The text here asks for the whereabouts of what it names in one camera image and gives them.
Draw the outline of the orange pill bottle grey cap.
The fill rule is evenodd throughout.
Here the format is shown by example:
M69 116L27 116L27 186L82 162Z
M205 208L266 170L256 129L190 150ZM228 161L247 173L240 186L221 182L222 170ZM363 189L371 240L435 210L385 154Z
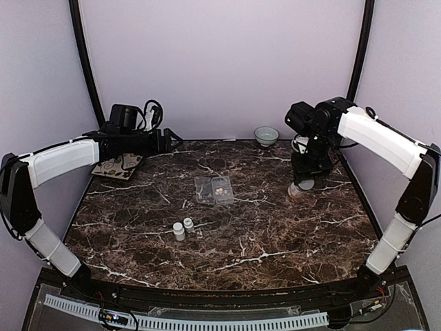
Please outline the orange pill bottle grey cap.
M302 194L312 190L314 185L315 185L315 181L313 179L304 180L298 184L292 182L288 187L287 192L291 199L295 199L301 196Z

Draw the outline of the clear plastic pill organizer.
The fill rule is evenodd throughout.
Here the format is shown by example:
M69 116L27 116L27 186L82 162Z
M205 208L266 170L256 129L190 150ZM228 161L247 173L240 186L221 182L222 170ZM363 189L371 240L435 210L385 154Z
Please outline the clear plastic pill organizer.
M224 188L227 194L215 194L215 189ZM229 177L195 177L196 202L204 205L227 205L234 202L234 192Z

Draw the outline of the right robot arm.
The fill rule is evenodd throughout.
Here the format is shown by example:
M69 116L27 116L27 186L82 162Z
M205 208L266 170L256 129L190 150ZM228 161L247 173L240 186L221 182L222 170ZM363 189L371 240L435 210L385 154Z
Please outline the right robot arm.
M351 285L352 294L366 299L378 288L380 276L404 252L416 232L433 222L429 211L440 182L440 149L399 131L382 121L375 111L334 97L311 106L304 101L290 106L285 123L296 133L291 156L294 172L290 192L305 192L331 174L331 151L342 151L344 140L364 148L407 180L393 218L367 257Z

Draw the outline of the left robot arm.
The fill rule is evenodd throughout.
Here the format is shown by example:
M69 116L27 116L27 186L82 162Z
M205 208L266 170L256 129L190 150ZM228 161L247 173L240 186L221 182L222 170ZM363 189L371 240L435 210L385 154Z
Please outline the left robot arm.
M38 199L63 179L68 182L59 193L78 189L74 176L98 163L130 153L147 158L174 151L183 139L160 127L163 117L162 105L152 99L143 108L114 104L98 130L27 154L9 153L1 160L1 220L6 230L71 280L71 291L83 301L97 295L91 271L50 228Z

